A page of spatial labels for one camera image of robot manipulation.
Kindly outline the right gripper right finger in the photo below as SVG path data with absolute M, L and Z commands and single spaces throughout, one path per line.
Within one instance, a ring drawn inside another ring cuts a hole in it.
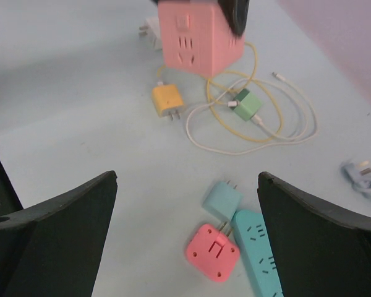
M 285 296 L 371 296 L 371 217 L 268 172 L 257 194 Z

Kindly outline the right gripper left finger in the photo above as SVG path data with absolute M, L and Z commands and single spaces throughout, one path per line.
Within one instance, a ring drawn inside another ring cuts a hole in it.
M 0 296 L 91 296 L 116 195 L 107 171 L 0 216 Z

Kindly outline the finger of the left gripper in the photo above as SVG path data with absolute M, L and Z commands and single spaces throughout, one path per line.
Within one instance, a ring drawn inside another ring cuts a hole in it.
M 218 4 L 234 36 L 242 36 L 244 34 L 249 3 L 249 0 L 218 0 Z

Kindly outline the pink cube socket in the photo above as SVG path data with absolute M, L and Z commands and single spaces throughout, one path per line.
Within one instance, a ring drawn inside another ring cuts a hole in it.
M 211 78 L 244 53 L 244 37 L 232 34 L 215 1 L 160 1 L 158 18 L 168 68 Z

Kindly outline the teal triangular power strip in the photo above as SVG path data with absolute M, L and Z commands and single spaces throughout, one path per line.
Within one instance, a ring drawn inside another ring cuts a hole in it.
M 283 290 L 262 214 L 239 210 L 232 218 L 232 228 L 254 295 L 282 297 Z

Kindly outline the blue round power strip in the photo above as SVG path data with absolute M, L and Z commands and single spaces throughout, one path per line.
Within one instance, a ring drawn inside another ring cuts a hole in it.
M 348 180 L 356 192 L 371 200 L 371 167 L 369 161 L 354 163 L 344 162 L 341 165 L 341 173 Z

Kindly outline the light teal charger plug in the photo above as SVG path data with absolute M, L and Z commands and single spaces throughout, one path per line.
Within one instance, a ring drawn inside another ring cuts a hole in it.
M 202 207 L 223 222 L 230 222 L 244 195 L 235 186 L 218 181 L 203 201 Z

